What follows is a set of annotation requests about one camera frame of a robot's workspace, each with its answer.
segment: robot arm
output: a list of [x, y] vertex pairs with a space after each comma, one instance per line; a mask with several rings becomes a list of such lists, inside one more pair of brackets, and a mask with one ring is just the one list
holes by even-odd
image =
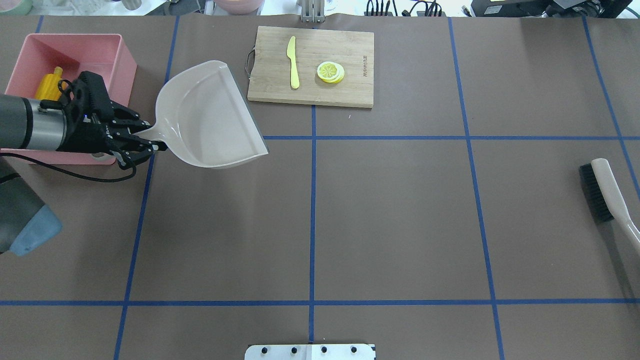
[[[62, 90], [62, 82], [68, 86]], [[59, 101], [0, 95], [0, 147], [48, 151], [106, 152], [127, 169], [166, 150], [163, 142], [135, 135], [151, 127], [135, 111], [109, 98], [102, 76], [84, 71], [63, 80]]]
[[[62, 83], [68, 86], [62, 89]], [[59, 101], [0, 95], [0, 148], [106, 152], [116, 156], [120, 168], [133, 168], [130, 176], [107, 182], [132, 177], [136, 165], [167, 149], [163, 142], [135, 135], [151, 125], [135, 111], [112, 101], [100, 75], [84, 71], [72, 83], [61, 81], [58, 88], [62, 92]], [[0, 199], [0, 254], [11, 251], [24, 255], [62, 229], [56, 215], [2, 157]]]

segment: metal bracket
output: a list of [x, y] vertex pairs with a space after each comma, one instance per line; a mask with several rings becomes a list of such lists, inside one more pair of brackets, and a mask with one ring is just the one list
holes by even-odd
[[249, 59], [251, 58], [251, 54], [253, 54], [253, 61], [255, 62], [255, 45], [253, 46], [253, 49], [251, 49], [251, 51], [249, 51], [249, 53], [246, 55], [246, 61], [244, 62], [244, 72], [246, 72], [247, 77], [250, 79], [251, 72], [249, 71]]
[[375, 360], [373, 344], [252, 345], [244, 360]]
[[299, 0], [302, 22], [324, 22], [324, 0]]

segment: brown table surface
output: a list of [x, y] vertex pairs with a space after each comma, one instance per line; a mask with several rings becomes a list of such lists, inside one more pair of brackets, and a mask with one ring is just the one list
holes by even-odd
[[[258, 25], [306, 26], [3, 17], [0, 87], [29, 33], [119, 33], [129, 106], [153, 122], [162, 85], [207, 60], [246, 94]], [[12, 161], [64, 228], [0, 256], [0, 358], [242, 359], [310, 340], [378, 359], [640, 358], [640, 256], [594, 223], [578, 177], [609, 159], [640, 222], [640, 22], [317, 27], [375, 33], [372, 110], [251, 102], [271, 153], [227, 170], [167, 151], [100, 184]]]

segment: yellow corn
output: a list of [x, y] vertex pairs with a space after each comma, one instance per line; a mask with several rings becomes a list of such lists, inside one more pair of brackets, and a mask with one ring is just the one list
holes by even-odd
[[38, 91], [36, 91], [36, 99], [38, 100], [55, 100], [60, 98], [62, 93], [58, 90], [58, 82], [62, 80], [62, 68], [56, 66], [53, 74], [45, 75], [40, 81]]

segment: lemon slice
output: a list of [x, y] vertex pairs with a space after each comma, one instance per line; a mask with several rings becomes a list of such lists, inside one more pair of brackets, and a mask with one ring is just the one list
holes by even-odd
[[336, 64], [332, 61], [325, 61], [322, 64], [318, 65], [318, 69], [317, 69], [317, 74], [318, 77], [321, 78], [323, 81], [333, 81], [335, 79], [337, 79], [338, 74], [338, 67]]
[[342, 79], [344, 79], [344, 67], [342, 67], [342, 65], [340, 65], [338, 63], [336, 63], [335, 65], [338, 68], [338, 73], [336, 73], [335, 78], [333, 78], [333, 79], [331, 79], [329, 81], [325, 80], [329, 84], [337, 84], [337, 83], [341, 82]]

